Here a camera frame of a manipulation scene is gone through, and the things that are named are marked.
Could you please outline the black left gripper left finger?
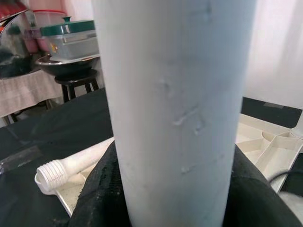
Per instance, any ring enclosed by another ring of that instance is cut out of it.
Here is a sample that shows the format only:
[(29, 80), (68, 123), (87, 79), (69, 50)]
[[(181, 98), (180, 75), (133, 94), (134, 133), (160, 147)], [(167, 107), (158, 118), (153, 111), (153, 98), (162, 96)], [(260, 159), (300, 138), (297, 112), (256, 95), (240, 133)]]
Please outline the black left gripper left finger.
[(90, 172), (68, 226), (131, 226), (114, 142)]

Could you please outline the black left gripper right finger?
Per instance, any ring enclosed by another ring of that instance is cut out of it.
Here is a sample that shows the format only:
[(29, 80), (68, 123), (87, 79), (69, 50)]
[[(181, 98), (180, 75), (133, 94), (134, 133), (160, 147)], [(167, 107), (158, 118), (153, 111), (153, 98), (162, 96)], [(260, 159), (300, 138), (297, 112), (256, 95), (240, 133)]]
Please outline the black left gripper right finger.
[(300, 220), (235, 147), (224, 227), (298, 227)]

